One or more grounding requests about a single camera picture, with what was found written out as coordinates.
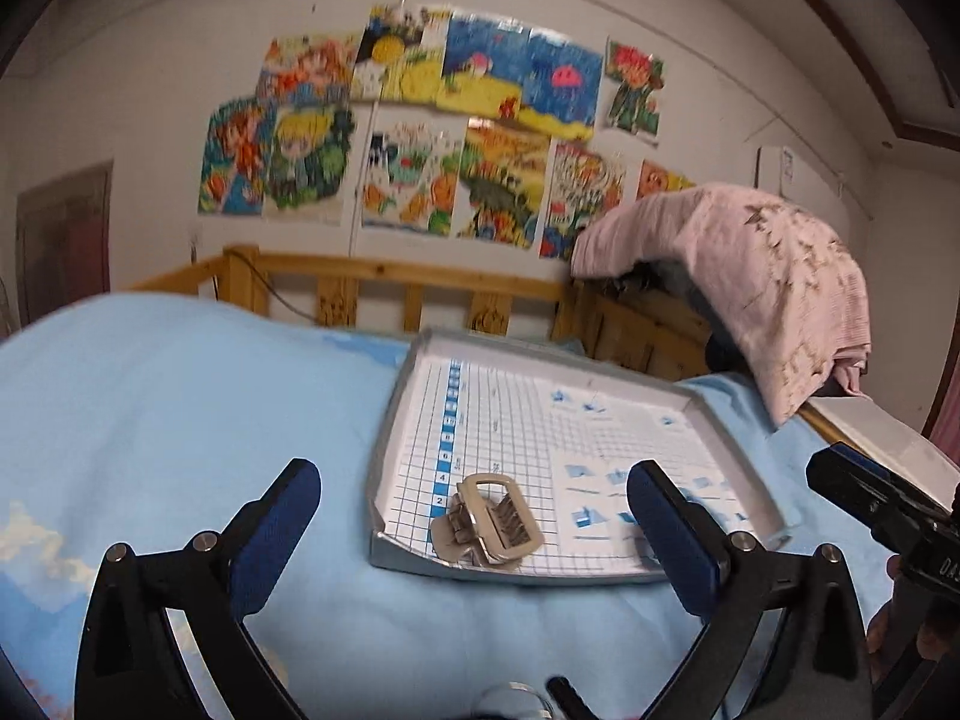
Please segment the right hand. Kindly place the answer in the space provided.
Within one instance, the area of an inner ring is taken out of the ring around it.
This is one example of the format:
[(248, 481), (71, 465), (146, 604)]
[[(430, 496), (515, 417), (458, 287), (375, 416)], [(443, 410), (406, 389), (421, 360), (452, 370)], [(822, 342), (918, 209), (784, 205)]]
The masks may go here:
[[(885, 571), (893, 582), (893, 596), (885, 603), (867, 626), (866, 647), (872, 679), (878, 681), (896, 661), (890, 637), (900, 640), (907, 632), (907, 590), (910, 582), (901, 577), (901, 557), (887, 559)], [(942, 610), (931, 610), (926, 621), (913, 637), (919, 656), (926, 661), (939, 661), (952, 648), (958, 634), (958, 608), (947, 605)]]

